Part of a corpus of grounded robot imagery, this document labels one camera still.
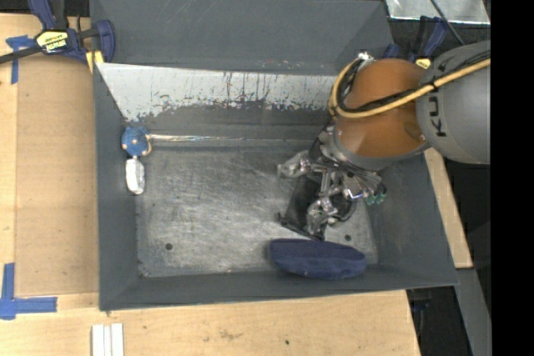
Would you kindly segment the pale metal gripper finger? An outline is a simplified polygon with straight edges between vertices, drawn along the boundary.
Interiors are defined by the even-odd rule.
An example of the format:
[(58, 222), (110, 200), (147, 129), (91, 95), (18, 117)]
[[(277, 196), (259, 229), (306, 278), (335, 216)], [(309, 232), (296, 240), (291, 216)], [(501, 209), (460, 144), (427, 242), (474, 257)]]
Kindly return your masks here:
[(324, 219), (321, 202), (311, 203), (306, 211), (306, 231), (311, 237), (319, 240), (323, 239), (322, 224)]
[(323, 210), (327, 216), (326, 222), (328, 224), (333, 224), (338, 221), (338, 209), (332, 202), (330, 197), (323, 197)]

